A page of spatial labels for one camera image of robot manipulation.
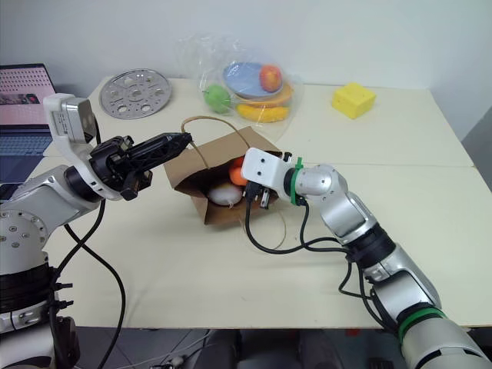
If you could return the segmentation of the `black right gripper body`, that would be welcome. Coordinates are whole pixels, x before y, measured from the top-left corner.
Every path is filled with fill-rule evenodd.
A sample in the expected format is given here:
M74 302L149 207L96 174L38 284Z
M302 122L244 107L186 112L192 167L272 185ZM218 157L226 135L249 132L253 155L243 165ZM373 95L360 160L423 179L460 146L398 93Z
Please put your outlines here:
M253 208L254 203L257 203L259 208L268 210L271 200L271 190L256 182L248 181L243 191L243 197L248 210Z

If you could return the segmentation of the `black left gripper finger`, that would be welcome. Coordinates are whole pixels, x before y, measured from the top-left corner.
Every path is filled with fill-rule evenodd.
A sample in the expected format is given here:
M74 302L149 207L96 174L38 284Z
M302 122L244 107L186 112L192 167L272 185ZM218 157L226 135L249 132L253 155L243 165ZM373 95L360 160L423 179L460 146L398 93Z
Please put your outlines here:
M192 142L189 133L163 133L133 146L133 155L179 155Z
M178 157L184 150L185 148L172 148L168 150L158 148L149 151L134 157L134 167L136 170L150 170Z

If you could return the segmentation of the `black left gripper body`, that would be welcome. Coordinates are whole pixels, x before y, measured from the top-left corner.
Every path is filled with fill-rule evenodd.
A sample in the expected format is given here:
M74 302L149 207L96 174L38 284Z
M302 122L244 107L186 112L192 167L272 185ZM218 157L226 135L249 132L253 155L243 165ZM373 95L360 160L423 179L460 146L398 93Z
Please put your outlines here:
M134 145L130 136L116 136L98 144L91 152L91 167L103 184L126 201L151 186L152 172L145 167L149 149Z

